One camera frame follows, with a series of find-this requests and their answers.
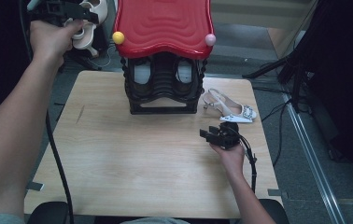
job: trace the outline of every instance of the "wooden table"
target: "wooden table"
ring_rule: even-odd
[[[90,216],[236,218],[238,208],[219,157],[199,130],[219,126],[220,113],[200,99],[197,114],[131,115],[120,73],[81,72],[54,132],[74,212]],[[216,88],[258,111],[250,82],[209,78]],[[170,104],[162,98],[151,104]],[[256,154],[258,198],[278,189],[261,118],[239,124]],[[244,173],[250,183],[249,163]],[[66,201],[48,148],[35,175],[25,213],[41,203]]]

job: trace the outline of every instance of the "gray floor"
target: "gray floor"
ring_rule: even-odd
[[[261,68],[266,63],[277,60],[266,29],[232,24],[216,24],[217,44],[208,59],[206,76],[241,78]],[[120,71],[119,56],[114,49],[104,53],[101,58],[93,60],[97,64],[107,64],[105,71]],[[53,127],[55,118],[62,111],[70,90],[73,87],[78,72],[84,70],[74,62],[68,62],[64,73],[57,76],[50,103],[50,115]],[[276,69],[265,76],[251,80],[254,87],[280,89],[276,82]],[[284,103],[281,93],[255,91],[259,112],[263,118],[277,105]],[[330,182],[332,192],[346,223],[353,223],[353,164],[330,160],[327,144],[313,118],[305,113],[299,115],[317,155],[320,166]],[[323,198],[318,190],[318,183],[313,176],[310,165],[304,153],[304,147],[292,123],[289,112],[282,117],[282,151],[275,174],[283,195],[283,203],[290,223],[332,223]],[[278,151],[279,144],[279,112],[263,122],[269,150],[272,159]],[[47,144],[44,136],[42,148]],[[92,223],[92,217],[77,217],[76,223]]]

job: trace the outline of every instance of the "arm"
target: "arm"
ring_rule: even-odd
[[[253,193],[248,182],[243,176],[244,149],[237,145],[228,150],[210,144],[210,146],[219,154],[226,176],[232,186],[238,209],[244,223],[275,223],[261,206],[256,195]]]
[[[34,58],[0,105],[0,213],[23,216],[25,186],[40,148],[51,86],[81,25],[31,23]]]

